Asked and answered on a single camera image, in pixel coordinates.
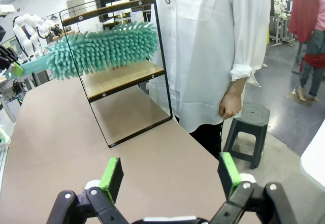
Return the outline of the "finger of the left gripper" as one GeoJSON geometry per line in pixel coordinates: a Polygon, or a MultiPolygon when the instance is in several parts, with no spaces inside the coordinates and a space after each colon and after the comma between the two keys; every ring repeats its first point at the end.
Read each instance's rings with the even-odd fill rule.
{"type": "Polygon", "coordinates": [[[0,62],[2,63],[12,63],[18,60],[18,56],[12,48],[6,48],[0,45],[0,62]]]}
{"type": "Polygon", "coordinates": [[[10,61],[9,59],[0,56],[0,70],[8,70],[18,77],[23,75],[24,69],[15,61],[10,61]]]}

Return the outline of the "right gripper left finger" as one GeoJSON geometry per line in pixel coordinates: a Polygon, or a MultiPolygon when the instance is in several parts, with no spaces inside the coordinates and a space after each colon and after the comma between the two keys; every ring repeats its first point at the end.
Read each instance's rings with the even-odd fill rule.
{"type": "Polygon", "coordinates": [[[57,195],[47,224],[85,224],[95,217],[101,224],[129,224],[115,206],[123,176],[120,158],[110,158],[98,186],[57,195]]]}

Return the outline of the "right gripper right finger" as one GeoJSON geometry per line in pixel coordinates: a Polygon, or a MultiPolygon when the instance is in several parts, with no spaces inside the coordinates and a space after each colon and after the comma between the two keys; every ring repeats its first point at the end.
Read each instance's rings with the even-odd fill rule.
{"type": "Polygon", "coordinates": [[[238,224],[246,212],[255,213],[261,224],[297,224],[281,183],[243,180],[228,152],[219,155],[218,175],[226,201],[209,224],[238,224]]]}

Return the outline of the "teal microfiber duster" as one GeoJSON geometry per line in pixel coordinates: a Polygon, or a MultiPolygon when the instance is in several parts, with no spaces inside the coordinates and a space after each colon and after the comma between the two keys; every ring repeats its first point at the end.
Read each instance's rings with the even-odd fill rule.
{"type": "Polygon", "coordinates": [[[48,54],[22,64],[23,74],[51,70],[57,79],[70,79],[130,65],[154,57],[158,50],[153,23],[120,24],[109,30],[70,34],[48,48],[48,54]]]}

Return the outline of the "person's left forearm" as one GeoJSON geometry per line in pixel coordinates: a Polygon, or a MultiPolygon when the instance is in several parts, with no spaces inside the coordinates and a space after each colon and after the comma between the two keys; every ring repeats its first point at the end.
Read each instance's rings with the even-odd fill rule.
{"type": "Polygon", "coordinates": [[[233,97],[241,97],[246,82],[247,78],[237,79],[236,81],[231,83],[226,94],[233,97]]]}

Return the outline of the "two-tier wooden metal shelf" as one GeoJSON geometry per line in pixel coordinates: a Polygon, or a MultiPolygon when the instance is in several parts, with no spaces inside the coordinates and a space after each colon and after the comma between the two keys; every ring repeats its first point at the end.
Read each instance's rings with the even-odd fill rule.
{"type": "Polygon", "coordinates": [[[159,42],[153,58],[122,69],[110,68],[77,77],[108,147],[121,144],[173,117],[171,107],[162,109],[140,87],[157,78],[168,80],[158,15],[153,14],[148,23],[156,27],[159,42]]]}

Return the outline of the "person's left hand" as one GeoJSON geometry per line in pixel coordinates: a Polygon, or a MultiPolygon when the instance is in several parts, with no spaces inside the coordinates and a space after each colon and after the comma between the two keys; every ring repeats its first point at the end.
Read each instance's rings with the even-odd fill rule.
{"type": "Polygon", "coordinates": [[[237,115],[241,109],[241,95],[236,93],[226,93],[219,105],[219,115],[223,119],[228,119],[237,115]]]}

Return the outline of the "black control box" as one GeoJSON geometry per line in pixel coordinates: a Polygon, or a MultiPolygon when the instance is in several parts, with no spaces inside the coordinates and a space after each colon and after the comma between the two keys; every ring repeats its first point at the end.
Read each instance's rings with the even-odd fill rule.
{"type": "Polygon", "coordinates": [[[20,94],[22,92],[25,92],[22,82],[14,82],[12,87],[13,87],[13,92],[15,94],[20,94]]]}

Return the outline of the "white cluttered workbench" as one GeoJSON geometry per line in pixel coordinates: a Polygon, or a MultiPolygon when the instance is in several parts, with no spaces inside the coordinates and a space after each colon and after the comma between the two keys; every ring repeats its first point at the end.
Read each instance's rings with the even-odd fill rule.
{"type": "Polygon", "coordinates": [[[19,104],[22,104],[22,101],[28,91],[32,90],[35,87],[34,81],[30,77],[15,78],[9,81],[2,82],[0,84],[0,94],[6,103],[11,101],[18,101],[19,104]],[[22,82],[25,92],[20,94],[15,94],[13,92],[13,83],[22,82]]]}

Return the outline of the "gray aluminium cart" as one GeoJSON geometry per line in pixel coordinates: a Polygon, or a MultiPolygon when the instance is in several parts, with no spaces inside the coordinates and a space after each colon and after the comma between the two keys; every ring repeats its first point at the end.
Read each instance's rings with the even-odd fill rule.
{"type": "Polygon", "coordinates": [[[53,79],[53,73],[51,70],[42,70],[40,72],[32,73],[35,85],[40,86],[53,79]]]}

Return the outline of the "black plastic stool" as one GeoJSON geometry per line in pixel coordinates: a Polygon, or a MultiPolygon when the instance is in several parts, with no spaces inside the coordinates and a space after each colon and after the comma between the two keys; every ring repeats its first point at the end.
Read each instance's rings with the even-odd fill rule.
{"type": "Polygon", "coordinates": [[[232,120],[230,130],[223,150],[232,157],[250,163],[250,168],[259,166],[267,135],[270,110],[262,105],[244,102],[241,116],[232,120]],[[238,133],[247,133],[255,136],[253,155],[232,150],[238,133]]]}

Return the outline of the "green white device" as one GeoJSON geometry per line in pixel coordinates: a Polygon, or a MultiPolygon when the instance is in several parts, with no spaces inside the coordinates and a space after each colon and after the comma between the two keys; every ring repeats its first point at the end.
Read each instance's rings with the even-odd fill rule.
{"type": "Polygon", "coordinates": [[[0,145],[3,144],[8,144],[10,143],[10,136],[8,136],[8,134],[4,131],[4,129],[2,127],[0,127],[0,145]]]}

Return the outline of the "person in red top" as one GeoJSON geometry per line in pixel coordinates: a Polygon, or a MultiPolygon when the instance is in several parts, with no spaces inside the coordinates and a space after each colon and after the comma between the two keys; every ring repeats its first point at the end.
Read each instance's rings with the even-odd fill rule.
{"type": "Polygon", "coordinates": [[[325,0],[293,0],[289,31],[306,45],[298,86],[299,99],[306,100],[303,89],[313,72],[309,95],[317,101],[325,73],[325,0]]]}

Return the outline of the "small white distant robot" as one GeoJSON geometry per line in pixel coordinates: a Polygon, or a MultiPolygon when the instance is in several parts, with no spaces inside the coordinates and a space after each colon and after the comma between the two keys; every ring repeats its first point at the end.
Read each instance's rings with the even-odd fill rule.
{"type": "Polygon", "coordinates": [[[275,13],[285,12],[287,0],[274,0],[275,13]]]}

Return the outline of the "gray desk frame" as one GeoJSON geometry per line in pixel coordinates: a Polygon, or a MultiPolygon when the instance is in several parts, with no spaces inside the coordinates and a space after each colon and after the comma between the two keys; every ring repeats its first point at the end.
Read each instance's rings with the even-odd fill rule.
{"type": "Polygon", "coordinates": [[[290,13],[275,13],[270,17],[270,42],[272,47],[288,43],[290,47],[295,45],[295,37],[289,32],[290,13]]]}

